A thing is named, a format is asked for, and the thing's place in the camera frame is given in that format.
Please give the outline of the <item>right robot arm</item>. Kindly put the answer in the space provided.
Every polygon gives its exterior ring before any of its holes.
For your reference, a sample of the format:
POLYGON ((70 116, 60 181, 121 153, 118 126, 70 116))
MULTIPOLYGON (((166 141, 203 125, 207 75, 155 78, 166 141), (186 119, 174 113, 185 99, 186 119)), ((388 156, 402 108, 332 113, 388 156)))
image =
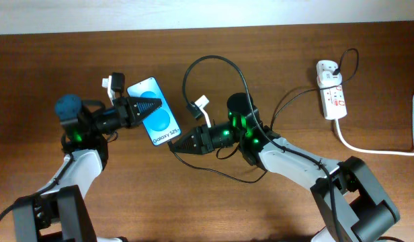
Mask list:
POLYGON ((313 241, 377 241, 398 223, 398 208, 363 160, 328 159, 292 145, 263 126, 246 93, 233 94, 226 105, 228 122, 191 129, 168 144, 171 152, 205 155, 237 144, 248 164, 311 192, 325 222, 313 241))

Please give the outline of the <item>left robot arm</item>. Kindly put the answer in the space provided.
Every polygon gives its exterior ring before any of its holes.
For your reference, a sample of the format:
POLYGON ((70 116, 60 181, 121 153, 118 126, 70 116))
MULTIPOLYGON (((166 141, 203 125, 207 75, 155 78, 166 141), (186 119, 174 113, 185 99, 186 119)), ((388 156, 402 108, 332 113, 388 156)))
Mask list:
POLYGON ((101 241, 85 206, 91 184, 108 162, 106 135, 133 128, 158 110, 159 98, 118 97, 107 109, 101 101, 62 96, 55 112, 65 133, 63 164, 37 192, 13 203, 17 241, 101 241))

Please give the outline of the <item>blue smartphone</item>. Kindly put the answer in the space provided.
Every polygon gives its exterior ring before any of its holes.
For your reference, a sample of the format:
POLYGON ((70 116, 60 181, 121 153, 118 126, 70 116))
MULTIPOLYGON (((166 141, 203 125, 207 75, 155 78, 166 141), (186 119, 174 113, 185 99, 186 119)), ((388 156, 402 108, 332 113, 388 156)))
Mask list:
POLYGON ((131 97, 157 98, 161 100, 161 107, 142 122, 151 142, 155 146, 166 143, 181 134, 177 120, 154 77, 149 77, 148 79, 131 85, 127 88, 127 93, 131 97))

